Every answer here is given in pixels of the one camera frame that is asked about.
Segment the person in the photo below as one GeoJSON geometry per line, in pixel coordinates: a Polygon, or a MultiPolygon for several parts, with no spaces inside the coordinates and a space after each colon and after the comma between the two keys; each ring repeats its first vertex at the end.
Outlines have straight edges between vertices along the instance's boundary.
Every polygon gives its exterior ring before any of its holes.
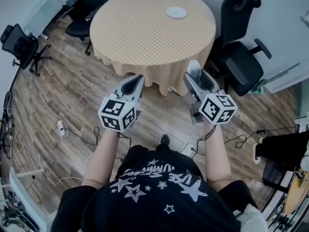
{"type": "Polygon", "coordinates": [[[308,154],[308,144],[309,131],[260,138],[259,143],[253,145],[253,161],[259,164],[263,157],[293,171],[308,154]]]}
{"type": "MultiPolygon", "coordinates": [[[[205,134],[213,128],[205,122],[205,134]]],[[[63,193],[52,232],[239,232],[233,212],[257,207],[246,184],[231,181],[220,126],[205,141],[207,181],[191,158],[170,150],[163,135],[156,151],[130,148],[109,182],[118,141],[117,132],[105,130],[82,185],[63,193]]]]}

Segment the black shoe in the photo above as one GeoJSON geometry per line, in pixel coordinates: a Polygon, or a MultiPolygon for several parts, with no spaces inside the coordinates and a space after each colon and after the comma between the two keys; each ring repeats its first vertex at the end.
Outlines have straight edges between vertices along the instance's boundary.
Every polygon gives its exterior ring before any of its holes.
{"type": "Polygon", "coordinates": [[[169,146],[169,136],[164,134],[160,139],[160,144],[165,144],[169,146]]]}

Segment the power strip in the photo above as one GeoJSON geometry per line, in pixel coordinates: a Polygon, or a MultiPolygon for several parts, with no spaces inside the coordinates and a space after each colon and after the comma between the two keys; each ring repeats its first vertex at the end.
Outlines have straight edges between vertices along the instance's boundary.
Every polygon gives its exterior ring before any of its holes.
{"type": "Polygon", "coordinates": [[[58,121],[58,129],[59,129],[60,136],[65,136],[65,134],[66,134],[66,132],[64,130],[61,130],[63,128],[65,128],[64,125],[63,125],[63,121],[59,120],[58,121]]]}
{"type": "Polygon", "coordinates": [[[185,148],[182,150],[182,154],[188,157],[192,157],[195,151],[192,150],[192,148],[195,150],[195,147],[192,144],[187,144],[185,148]]]}

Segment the black office chair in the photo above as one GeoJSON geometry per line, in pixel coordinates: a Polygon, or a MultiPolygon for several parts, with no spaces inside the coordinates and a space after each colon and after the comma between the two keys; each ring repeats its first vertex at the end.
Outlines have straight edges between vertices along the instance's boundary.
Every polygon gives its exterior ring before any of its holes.
{"type": "MultiPolygon", "coordinates": [[[[90,36],[90,24],[92,18],[99,10],[99,8],[107,0],[78,0],[67,13],[73,19],[73,22],[67,27],[66,33],[72,37],[78,37],[84,41],[85,37],[90,36]]],[[[88,51],[91,46],[91,40],[87,45],[85,53],[90,55],[88,51]]]]}
{"type": "Polygon", "coordinates": [[[238,40],[246,35],[250,16],[254,8],[261,6],[261,0],[224,0],[221,7],[221,36],[215,40],[210,60],[219,72],[215,78],[224,77],[225,92],[231,85],[239,96],[247,94],[260,80],[264,72],[253,56],[263,51],[271,59],[271,54],[259,39],[257,47],[248,50],[238,40]]]}
{"type": "Polygon", "coordinates": [[[3,34],[1,35],[0,42],[2,43],[2,50],[9,52],[19,60],[19,64],[13,60],[13,66],[17,65],[21,69],[25,69],[32,60],[34,60],[30,72],[33,72],[33,66],[35,65],[35,74],[40,76],[38,73],[38,62],[41,59],[52,59],[51,56],[41,57],[42,53],[50,44],[46,45],[39,53],[39,41],[35,38],[32,33],[28,36],[22,31],[19,24],[15,26],[8,25],[3,34]]]}

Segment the white plate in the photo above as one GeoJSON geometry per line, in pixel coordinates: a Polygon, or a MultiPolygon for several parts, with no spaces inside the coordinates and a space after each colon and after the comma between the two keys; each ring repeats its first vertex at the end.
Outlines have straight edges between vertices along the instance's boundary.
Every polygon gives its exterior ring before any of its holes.
{"type": "Polygon", "coordinates": [[[175,19],[182,19],[187,16],[187,11],[181,7],[169,7],[166,14],[175,19]]]}

